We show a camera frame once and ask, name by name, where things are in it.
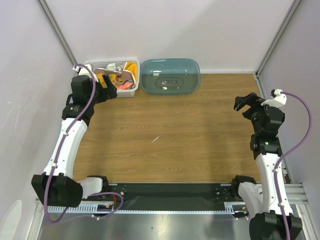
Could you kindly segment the yellow brown bear towel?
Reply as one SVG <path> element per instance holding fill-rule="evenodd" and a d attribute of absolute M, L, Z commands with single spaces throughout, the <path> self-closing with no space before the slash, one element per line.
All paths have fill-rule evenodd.
<path fill-rule="evenodd" d="M 114 86 L 117 82 L 122 81 L 134 81 L 136 86 L 138 78 L 138 65 L 132 61 L 126 61 L 124 63 L 122 72 L 108 71 L 106 67 L 95 68 L 93 72 L 96 74 L 104 88 L 106 88 L 107 85 L 103 79 L 103 75 L 108 75 Z"/>

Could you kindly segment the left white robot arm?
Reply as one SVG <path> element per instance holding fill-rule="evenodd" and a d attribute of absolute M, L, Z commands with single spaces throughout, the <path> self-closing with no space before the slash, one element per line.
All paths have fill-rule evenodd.
<path fill-rule="evenodd" d="M 81 140 L 94 115 L 94 106 L 117 97 L 117 89 L 109 76 L 98 74 L 92 83 L 88 75 L 71 80 L 71 94 L 62 111 L 61 131 L 53 154 L 42 174 L 35 174 L 31 185 L 43 205 L 75 208 L 81 201 L 94 195 L 105 200 L 110 195 L 106 176 L 89 175 L 75 181 L 73 168 Z"/>

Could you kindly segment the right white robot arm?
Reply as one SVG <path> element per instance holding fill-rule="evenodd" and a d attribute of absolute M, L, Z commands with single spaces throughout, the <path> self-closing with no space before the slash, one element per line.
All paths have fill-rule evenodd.
<path fill-rule="evenodd" d="M 294 216 L 289 203 L 282 172 L 283 152 L 278 133 L 285 121 L 280 108 L 286 101 L 281 89 L 272 90 L 270 99 L 254 92 L 235 98 L 235 111 L 249 106 L 242 116 L 253 126 L 250 149 L 259 169 L 261 186 L 252 177 L 237 175 L 232 180 L 230 195 L 245 203 L 252 240 L 295 240 L 303 229 L 302 220 Z"/>

